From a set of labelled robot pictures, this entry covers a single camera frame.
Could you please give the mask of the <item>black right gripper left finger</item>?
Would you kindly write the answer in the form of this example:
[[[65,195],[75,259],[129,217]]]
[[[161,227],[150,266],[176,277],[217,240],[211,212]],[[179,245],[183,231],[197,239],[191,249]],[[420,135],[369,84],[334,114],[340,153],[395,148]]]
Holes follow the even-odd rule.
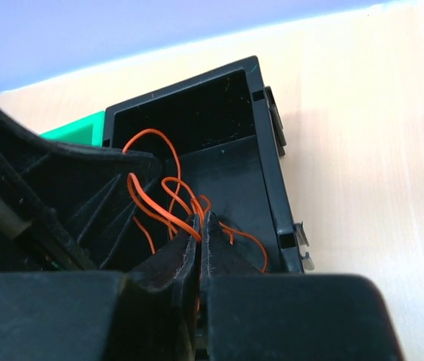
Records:
[[[0,273],[0,360],[191,360],[198,261],[180,231],[127,273]]]

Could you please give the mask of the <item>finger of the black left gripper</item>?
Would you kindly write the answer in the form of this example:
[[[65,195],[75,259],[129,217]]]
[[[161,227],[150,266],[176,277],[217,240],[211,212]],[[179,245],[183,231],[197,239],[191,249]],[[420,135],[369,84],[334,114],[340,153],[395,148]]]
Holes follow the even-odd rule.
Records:
[[[144,246],[127,188],[153,187],[151,153],[51,141],[0,109],[0,272],[127,271]]]

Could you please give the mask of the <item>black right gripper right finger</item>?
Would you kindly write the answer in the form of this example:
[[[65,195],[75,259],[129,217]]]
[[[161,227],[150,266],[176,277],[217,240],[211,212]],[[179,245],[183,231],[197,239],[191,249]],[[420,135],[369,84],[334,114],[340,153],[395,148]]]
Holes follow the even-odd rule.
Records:
[[[201,309],[212,360],[401,360],[377,286],[359,275],[267,274],[233,246],[207,212]]]

